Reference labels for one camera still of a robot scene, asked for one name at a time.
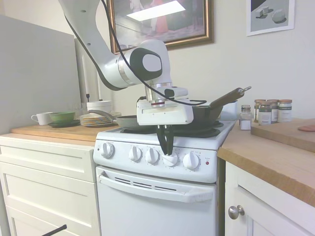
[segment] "cabinet knob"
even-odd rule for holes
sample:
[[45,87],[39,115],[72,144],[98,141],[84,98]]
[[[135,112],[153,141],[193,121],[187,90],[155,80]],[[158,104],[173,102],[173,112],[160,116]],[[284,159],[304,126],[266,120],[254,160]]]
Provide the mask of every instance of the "cabinet knob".
[[244,215],[244,208],[241,205],[238,205],[237,207],[235,206],[230,206],[228,209],[228,215],[232,220],[236,220],[238,218],[238,215]]

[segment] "oven vent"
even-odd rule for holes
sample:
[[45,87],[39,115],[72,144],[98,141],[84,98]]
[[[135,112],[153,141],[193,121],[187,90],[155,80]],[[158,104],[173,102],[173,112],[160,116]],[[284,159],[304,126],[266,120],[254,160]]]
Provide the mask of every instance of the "oven vent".
[[126,184],[130,184],[130,181],[127,179],[123,179],[123,178],[117,178],[115,177],[115,181],[118,181],[120,183],[126,183]]
[[120,183],[129,184],[129,185],[134,185],[134,186],[141,187],[141,188],[149,188],[149,189],[155,189],[155,190],[160,190],[160,191],[172,191],[172,192],[177,191],[176,189],[173,189],[173,188],[154,186],[154,185],[149,185],[149,184],[140,183],[140,182],[134,182],[134,181],[130,181],[127,179],[118,178],[118,177],[115,177],[115,181],[120,182]]

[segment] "control knob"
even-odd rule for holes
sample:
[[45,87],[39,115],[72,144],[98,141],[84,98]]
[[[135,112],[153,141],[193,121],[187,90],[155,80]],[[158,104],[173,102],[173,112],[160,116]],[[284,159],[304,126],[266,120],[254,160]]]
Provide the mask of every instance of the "control knob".
[[110,158],[114,154],[114,146],[110,143],[103,143],[100,148],[100,154],[106,159]]
[[196,154],[190,152],[184,156],[183,164],[187,169],[194,170],[199,165],[199,158]]
[[150,148],[146,153],[146,161],[150,164],[154,164],[158,161],[159,152],[153,148]]
[[132,147],[129,151],[129,159],[131,161],[138,161],[142,156],[142,151],[138,147]]
[[172,153],[172,155],[163,155],[163,162],[167,166],[175,166],[178,161],[178,156],[176,153]]

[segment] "frying pan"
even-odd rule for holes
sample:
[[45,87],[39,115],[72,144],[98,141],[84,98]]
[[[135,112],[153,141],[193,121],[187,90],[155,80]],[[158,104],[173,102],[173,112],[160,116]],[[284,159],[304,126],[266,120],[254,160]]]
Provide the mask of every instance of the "frying pan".
[[176,125],[175,128],[200,128],[213,125],[213,123],[219,117],[224,105],[234,102],[237,99],[243,97],[245,91],[250,89],[251,87],[247,87],[245,89],[236,88],[226,95],[213,101],[209,106],[192,107],[193,121],[190,124]]
[[118,124],[123,129],[131,130],[142,130],[142,129],[152,129],[153,125],[139,125],[137,121],[137,116],[124,116],[124,117],[114,117],[111,114],[99,111],[99,110],[89,110],[89,113],[95,113],[100,116],[108,118],[113,124]]

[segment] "wooden cutting board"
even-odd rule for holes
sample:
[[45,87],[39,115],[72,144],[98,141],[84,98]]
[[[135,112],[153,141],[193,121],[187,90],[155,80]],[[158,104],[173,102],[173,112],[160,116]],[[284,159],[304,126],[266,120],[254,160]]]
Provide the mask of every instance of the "wooden cutting board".
[[314,125],[315,119],[294,119],[288,123],[270,125],[252,124],[251,134],[296,148],[315,152],[315,132],[300,131],[305,125]]
[[79,125],[67,128],[52,128],[48,125],[34,125],[14,128],[11,130],[11,133],[95,142],[96,136],[99,132],[116,128],[119,128],[119,126],[114,125],[105,128],[87,128]]

